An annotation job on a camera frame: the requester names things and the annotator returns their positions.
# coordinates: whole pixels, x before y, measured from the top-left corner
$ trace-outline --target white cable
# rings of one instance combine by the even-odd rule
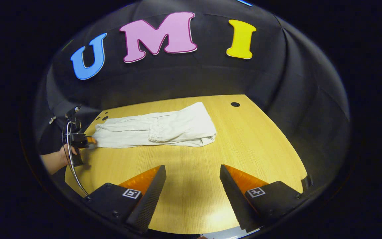
[[[69,157],[69,156],[67,155],[66,148],[64,147],[64,136],[63,136],[63,135],[64,135],[64,128],[62,129],[61,134],[62,134],[61,142],[62,142],[62,145],[63,145],[64,155],[66,156],[67,166],[69,167],[70,172],[71,172],[72,175],[73,175],[72,166],[69,165],[69,160],[68,160],[68,157]]]
[[[69,151],[70,165],[72,167],[73,176],[75,177],[76,182],[79,184],[79,186],[81,187],[82,191],[88,196],[89,194],[85,191],[85,189],[83,188],[82,184],[79,182],[78,177],[76,176],[75,166],[73,165],[72,149],[70,148],[70,143],[71,143],[70,142],[71,141],[70,135],[72,134],[72,127],[71,126],[70,126],[70,131],[69,131],[69,125],[71,123],[72,123],[71,121],[68,122],[67,123],[67,127],[66,127],[67,148],[68,148],[68,151]]]

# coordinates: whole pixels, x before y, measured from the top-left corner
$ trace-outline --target white cloth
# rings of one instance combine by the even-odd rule
[[[180,111],[107,119],[92,137],[102,148],[141,145],[202,147],[214,142],[216,129],[202,102]]]

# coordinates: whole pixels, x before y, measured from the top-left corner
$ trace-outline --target person's hand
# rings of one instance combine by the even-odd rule
[[[70,148],[72,149],[72,153],[74,155],[77,155],[75,148],[73,148],[71,146],[70,146]],[[60,148],[60,151],[59,151],[60,163],[63,166],[70,165],[70,163],[69,163],[70,162],[70,157],[69,157],[68,149],[69,149],[69,147],[67,146],[67,144],[65,144],[63,147]]]

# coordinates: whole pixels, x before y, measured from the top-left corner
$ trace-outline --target orange gripper pad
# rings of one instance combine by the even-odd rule
[[[88,143],[97,144],[97,141],[92,137],[87,137]]]
[[[145,195],[148,187],[153,181],[154,176],[156,176],[157,171],[159,170],[161,165],[147,170],[141,174],[132,177],[123,183],[120,183],[119,186],[125,187],[127,189],[135,189],[141,191],[142,195]]]
[[[243,195],[247,190],[265,186],[268,184],[267,182],[260,180],[255,176],[247,174],[229,165],[225,165],[225,167],[228,170],[229,174],[232,176],[232,179],[234,179],[235,183],[237,184]]]

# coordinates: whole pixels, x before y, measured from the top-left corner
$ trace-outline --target black fabric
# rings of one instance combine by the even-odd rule
[[[62,128],[56,121],[49,124],[54,114],[48,106],[46,78],[47,74],[44,74],[38,87],[36,94],[37,104],[35,104],[34,118],[32,121],[33,127],[31,128],[37,142],[38,152],[41,155],[59,151],[62,147]]]
[[[141,45],[147,53],[144,59],[123,62],[126,42],[121,26],[144,19],[157,28],[168,14],[183,11],[195,13],[191,34],[196,51],[165,53],[165,39],[158,55]],[[230,19],[256,27],[252,59],[227,56],[234,31]],[[103,68],[88,80],[77,79],[71,55],[85,46],[84,64],[91,65],[94,56],[89,42],[104,32]],[[78,116],[86,128],[103,109],[182,97],[246,94],[284,133],[312,175],[314,186],[307,195],[320,192],[343,162],[350,113],[338,73],[306,36],[259,7],[235,0],[144,0],[107,15],[72,39],[52,60],[46,78],[47,101],[41,97],[39,103],[58,117],[60,128],[66,111],[78,104],[82,104]],[[39,118],[44,119],[42,124],[47,124],[50,113]],[[53,140],[49,134],[43,138]]]

